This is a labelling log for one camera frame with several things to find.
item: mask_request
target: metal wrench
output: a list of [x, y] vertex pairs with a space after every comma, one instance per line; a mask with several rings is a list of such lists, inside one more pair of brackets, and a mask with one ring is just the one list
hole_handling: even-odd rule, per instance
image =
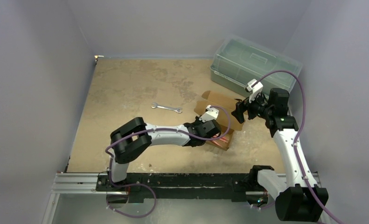
[[151, 108], [162, 108], [162, 109], [167, 109], [167, 110], [170, 110], [170, 111], [175, 111], [176, 113], [181, 113], [182, 111], [182, 108], [181, 107], [178, 107], [178, 108], [174, 108], [174, 107], [170, 107], [170, 106], [161, 106], [161, 105], [158, 105], [157, 103], [151, 103], [152, 106]]

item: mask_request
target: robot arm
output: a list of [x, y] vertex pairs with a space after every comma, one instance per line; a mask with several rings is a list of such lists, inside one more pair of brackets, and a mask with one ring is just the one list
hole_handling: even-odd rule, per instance
[[221, 133], [220, 126], [216, 122], [218, 114], [219, 110], [209, 105], [206, 108], [206, 112], [201, 117], [196, 117], [193, 123], [185, 123], [179, 126], [156, 126], [145, 123], [143, 118], [134, 118], [113, 131], [110, 134], [112, 143], [133, 133], [144, 132], [128, 138], [113, 147], [114, 162], [111, 165], [113, 182], [124, 180], [129, 163], [139, 157], [149, 146], [177, 145], [196, 147], [205, 144], [204, 140], [191, 137], [190, 135], [209, 139]]
[[[248, 83], [246, 90], [250, 92], [250, 96], [237, 102], [236, 109], [231, 114], [240, 123], [244, 122], [245, 111], [248, 112], [249, 120], [256, 116], [265, 119], [265, 125], [270, 130], [271, 137], [278, 146], [283, 159], [286, 183], [278, 178], [271, 167], [267, 166], [261, 166], [261, 168], [258, 166], [257, 170], [251, 170], [254, 174], [252, 182], [264, 187], [276, 201], [276, 213], [280, 220], [315, 222], [323, 210], [313, 198], [305, 179], [313, 186], [313, 191], [324, 205], [327, 203], [328, 193], [325, 188], [318, 187], [309, 171], [300, 140], [294, 142], [298, 126], [295, 118], [287, 115], [289, 93], [283, 89], [272, 88], [269, 99], [266, 101], [261, 93], [262, 84], [259, 82], [254, 85], [255, 82], [256, 80], [253, 79]], [[302, 174], [297, 160], [295, 144], [305, 175]]]

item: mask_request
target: open cardboard box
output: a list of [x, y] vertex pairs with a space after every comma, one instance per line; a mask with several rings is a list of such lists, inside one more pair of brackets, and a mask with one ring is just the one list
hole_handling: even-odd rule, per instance
[[[216, 140], [215, 143], [212, 141], [206, 141], [206, 144], [213, 145], [217, 148], [227, 151], [227, 149], [230, 147], [230, 144], [232, 142], [232, 136], [233, 136], [234, 131], [241, 131], [243, 127], [243, 124], [240, 124], [237, 121], [237, 119], [231, 115], [231, 112], [235, 110], [235, 104], [238, 101], [236, 99], [227, 97], [221, 93], [214, 92], [214, 91], [204, 92], [202, 94], [202, 98], [204, 98], [205, 100], [197, 101], [196, 107], [194, 109], [194, 112], [196, 112], [198, 115], [204, 114], [205, 108], [208, 105], [221, 106], [230, 115], [230, 120], [231, 120], [230, 130], [225, 136], [227, 142], [220, 140], [220, 139]], [[219, 123], [222, 133], [224, 133], [227, 130], [227, 126], [228, 126], [228, 118], [227, 118], [227, 115], [225, 115], [224, 111], [219, 109], [219, 116], [217, 117], [216, 121]]]

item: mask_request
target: tan floor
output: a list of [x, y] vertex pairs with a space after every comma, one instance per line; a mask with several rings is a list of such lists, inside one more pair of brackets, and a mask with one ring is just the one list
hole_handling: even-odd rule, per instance
[[[243, 98], [210, 80], [211, 60], [99, 60], [78, 126], [68, 172], [101, 172], [110, 133], [134, 117], [154, 125], [193, 122], [196, 101], [213, 90]], [[151, 103], [182, 107], [183, 113], [152, 109]], [[228, 151], [201, 147], [153, 146], [130, 163], [129, 172], [246, 173], [255, 165], [284, 173], [280, 153], [264, 120], [247, 121]]]

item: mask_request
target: white wall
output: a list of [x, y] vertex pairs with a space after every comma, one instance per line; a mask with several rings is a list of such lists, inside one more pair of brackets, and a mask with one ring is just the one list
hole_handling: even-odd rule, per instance
[[40, 223], [93, 56], [65, 0], [0, 0], [0, 223]]
[[[303, 62], [307, 161], [345, 223], [369, 224], [369, 0], [313, 0], [285, 54]], [[292, 92], [302, 114], [299, 88]]]
[[234, 33], [283, 51], [310, 0], [68, 0], [98, 55], [213, 56]]

